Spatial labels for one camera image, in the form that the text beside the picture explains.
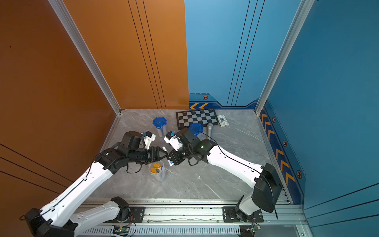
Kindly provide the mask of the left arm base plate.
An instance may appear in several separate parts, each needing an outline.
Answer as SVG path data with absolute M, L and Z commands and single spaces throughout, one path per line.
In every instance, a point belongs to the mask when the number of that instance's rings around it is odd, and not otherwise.
M 113 220 L 116 223 L 142 223 L 145 215 L 145 207 L 122 207 L 119 214 Z

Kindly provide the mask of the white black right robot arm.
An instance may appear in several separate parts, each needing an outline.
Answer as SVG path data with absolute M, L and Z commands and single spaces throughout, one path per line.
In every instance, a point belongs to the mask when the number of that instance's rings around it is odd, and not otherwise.
M 168 160 L 174 165 L 190 159 L 205 162 L 233 174 L 253 189 L 251 194 L 242 196 L 235 207 L 239 221 L 250 221 L 259 210 L 276 213 L 283 184 L 273 165 L 262 166 L 246 161 L 223 149 L 210 136 L 200 140 L 189 128 L 177 133 L 170 131 L 164 140 L 173 148 Z

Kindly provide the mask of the clear plastic container back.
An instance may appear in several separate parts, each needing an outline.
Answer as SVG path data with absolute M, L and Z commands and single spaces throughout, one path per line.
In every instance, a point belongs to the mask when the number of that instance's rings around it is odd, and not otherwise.
M 153 120 L 153 125 L 157 129 L 159 137 L 164 138 L 167 134 L 167 119 L 165 117 L 156 117 Z

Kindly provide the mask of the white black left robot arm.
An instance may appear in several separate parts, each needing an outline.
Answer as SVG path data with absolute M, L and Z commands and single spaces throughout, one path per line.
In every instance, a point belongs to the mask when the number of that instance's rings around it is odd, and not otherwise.
M 105 205 L 82 214 L 77 208 L 105 181 L 130 163 L 141 166 L 158 162 L 168 156 L 161 147 L 152 147 L 151 132 L 129 131 L 120 142 L 101 151 L 90 167 L 69 188 L 41 209 L 32 208 L 25 221 L 34 237 L 76 237 L 82 232 L 109 220 L 132 221 L 127 201 L 114 197 Z

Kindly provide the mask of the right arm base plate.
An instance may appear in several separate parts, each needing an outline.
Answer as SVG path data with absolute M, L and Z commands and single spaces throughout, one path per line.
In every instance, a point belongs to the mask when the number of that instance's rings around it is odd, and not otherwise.
M 251 223 L 254 221 L 255 223 L 263 223 L 264 218 L 261 210 L 255 211 L 251 215 L 247 215 L 241 210 L 239 210 L 237 207 L 234 206 L 224 206 L 222 207 L 223 211 L 223 218 L 225 223 L 237 223 L 237 222 L 244 222 L 244 223 Z

